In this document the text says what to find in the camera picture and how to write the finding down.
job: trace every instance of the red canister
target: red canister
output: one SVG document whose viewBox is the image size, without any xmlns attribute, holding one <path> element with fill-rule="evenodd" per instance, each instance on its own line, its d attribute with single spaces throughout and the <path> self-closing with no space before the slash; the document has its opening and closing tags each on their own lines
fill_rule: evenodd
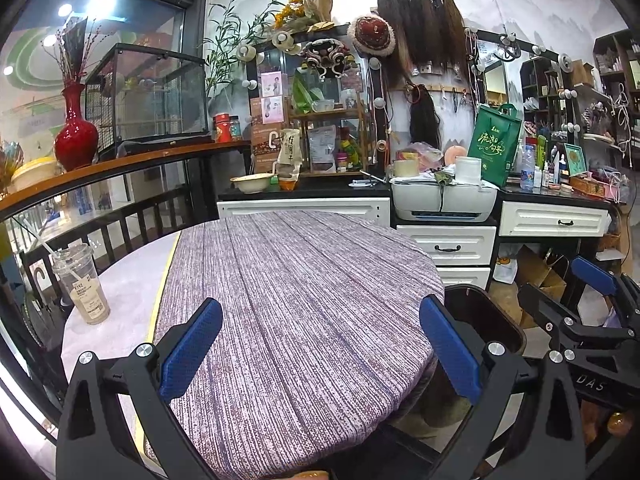
<svg viewBox="0 0 640 480">
<path fill-rule="evenodd" d="M 231 120 L 229 114 L 216 115 L 216 142 L 231 142 Z"/>
</svg>

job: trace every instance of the green bag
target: green bag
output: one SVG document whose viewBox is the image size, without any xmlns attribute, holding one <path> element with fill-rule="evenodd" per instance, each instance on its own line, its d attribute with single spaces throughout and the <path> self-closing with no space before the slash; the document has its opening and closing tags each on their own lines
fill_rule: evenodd
<svg viewBox="0 0 640 480">
<path fill-rule="evenodd" d="M 522 120 L 516 108 L 503 104 L 497 110 L 480 105 L 467 156 L 482 159 L 482 179 L 502 187 L 513 164 Z"/>
</svg>

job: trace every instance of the round table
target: round table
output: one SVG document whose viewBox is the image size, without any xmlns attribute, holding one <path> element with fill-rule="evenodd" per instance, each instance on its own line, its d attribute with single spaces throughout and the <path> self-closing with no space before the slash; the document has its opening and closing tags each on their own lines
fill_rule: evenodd
<svg viewBox="0 0 640 480">
<path fill-rule="evenodd" d="M 222 330 L 171 407 L 222 479 L 288 472 L 362 442 L 433 368 L 418 308 L 428 294 L 444 299 L 434 263 L 409 238 L 311 211 L 191 227 L 127 255 L 100 282 L 111 315 L 89 326 L 72 313 L 68 377 L 85 350 L 128 355 L 204 298 L 221 303 Z"/>
</svg>

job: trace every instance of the black drawer handle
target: black drawer handle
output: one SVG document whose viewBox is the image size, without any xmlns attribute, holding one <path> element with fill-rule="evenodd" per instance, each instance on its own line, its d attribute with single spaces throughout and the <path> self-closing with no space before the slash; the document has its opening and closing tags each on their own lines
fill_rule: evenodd
<svg viewBox="0 0 640 480">
<path fill-rule="evenodd" d="M 436 245 L 434 249 L 436 249 L 436 251 L 440 251 L 441 253 L 455 253 L 462 249 L 462 247 L 457 246 L 455 249 L 441 249 L 440 246 Z"/>
</svg>

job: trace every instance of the water bottle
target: water bottle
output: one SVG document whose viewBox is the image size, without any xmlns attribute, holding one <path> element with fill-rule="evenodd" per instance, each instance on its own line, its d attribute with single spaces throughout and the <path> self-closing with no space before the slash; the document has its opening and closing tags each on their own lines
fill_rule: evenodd
<svg viewBox="0 0 640 480">
<path fill-rule="evenodd" d="M 533 191 L 533 177 L 536 171 L 536 145 L 530 142 L 535 141 L 532 137 L 527 138 L 527 143 L 522 152 L 522 171 L 520 172 L 520 189 Z"/>
</svg>

